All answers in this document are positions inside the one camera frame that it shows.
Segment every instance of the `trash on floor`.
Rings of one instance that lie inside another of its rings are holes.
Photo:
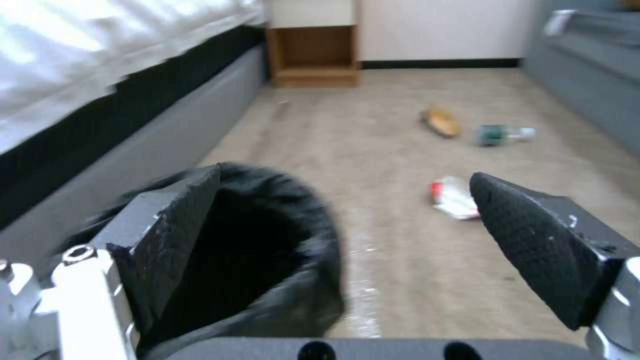
[[[476,203],[467,183],[453,176],[443,177],[431,183],[429,198],[433,207],[458,220],[479,218]]]
[[[454,138],[462,131],[456,117],[443,108],[433,107],[423,111],[420,115],[420,121],[444,138]]]
[[[476,133],[480,146],[500,146],[513,142],[525,142],[536,137],[531,127],[509,127],[506,125],[482,125]]]

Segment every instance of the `gray couch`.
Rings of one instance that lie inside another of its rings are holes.
[[[615,0],[545,1],[524,69],[568,107],[640,156],[640,12]],[[553,10],[576,9],[554,37]]]

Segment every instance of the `wooden nightstand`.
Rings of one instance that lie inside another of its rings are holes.
[[[273,84],[357,86],[358,0],[270,0]]]

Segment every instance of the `white wall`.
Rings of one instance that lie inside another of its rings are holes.
[[[363,60],[520,58],[540,0],[361,0]]]

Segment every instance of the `white bed sheet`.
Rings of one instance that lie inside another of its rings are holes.
[[[261,1],[0,1],[0,154],[128,74],[263,22]]]

